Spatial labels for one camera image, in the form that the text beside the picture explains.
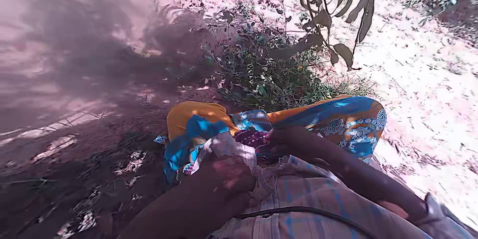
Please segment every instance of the blue patterned fabric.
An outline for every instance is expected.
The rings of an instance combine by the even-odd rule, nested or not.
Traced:
[[[254,128],[257,131],[269,132],[272,124],[263,109],[251,110],[230,114],[232,121],[240,130],[249,130]]]
[[[274,126],[306,126],[367,163],[386,123],[379,102],[354,96],[308,108]]]
[[[172,183],[175,180],[178,169],[195,161],[201,147],[196,145],[193,151],[189,151],[194,139],[200,137],[207,140],[223,132],[229,132],[228,126],[223,121],[211,123],[204,117],[193,115],[187,121],[186,133],[173,139],[165,148],[166,162],[163,171],[168,182]]]

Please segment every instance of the floral print fabric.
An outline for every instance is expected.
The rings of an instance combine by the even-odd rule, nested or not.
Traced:
[[[354,96],[308,108],[274,126],[306,126],[367,162],[386,123],[387,114],[379,102]]]

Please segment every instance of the green shrub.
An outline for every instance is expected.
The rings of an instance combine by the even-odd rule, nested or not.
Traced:
[[[340,94],[373,94],[373,83],[366,79],[320,79],[317,69],[320,48],[297,53],[288,59],[273,60],[268,53],[293,43],[291,37],[251,30],[248,25],[239,33],[238,42],[221,55],[207,58],[221,67],[218,90],[237,105],[266,112],[310,105]]]

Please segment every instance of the dirt ground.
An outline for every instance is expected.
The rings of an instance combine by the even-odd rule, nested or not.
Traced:
[[[375,0],[355,56],[362,70],[330,75],[377,83],[388,114],[382,169],[476,229],[476,43],[436,16],[422,25],[406,1]],[[204,44],[234,40],[220,12],[239,2],[250,20],[284,27],[278,0],[0,0],[0,237],[115,238],[164,193],[164,149],[152,140],[171,106],[240,110],[205,84],[214,69],[202,58]],[[301,11],[298,0],[284,4],[287,15]],[[301,35],[297,18],[287,30]],[[333,20],[331,43],[352,45],[357,23]]]

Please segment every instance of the colorful wrap cloth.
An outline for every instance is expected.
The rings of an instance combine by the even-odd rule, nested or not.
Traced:
[[[226,131],[237,142],[253,147],[258,163],[276,163],[278,156],[272,156],[265,134],[279,125],[304,126],[369,163],[387,115],[379,102],[368,97],[338,96],[302,108],[268,114],[254,110],[232,114],[230,118],[218,104],[187,101],[174,106],[167,121],[171,142],[166,145],[164,173],[172,183],[190,175],[204,143]],[[162,133],[155,142],[167,143],[167,137]]]

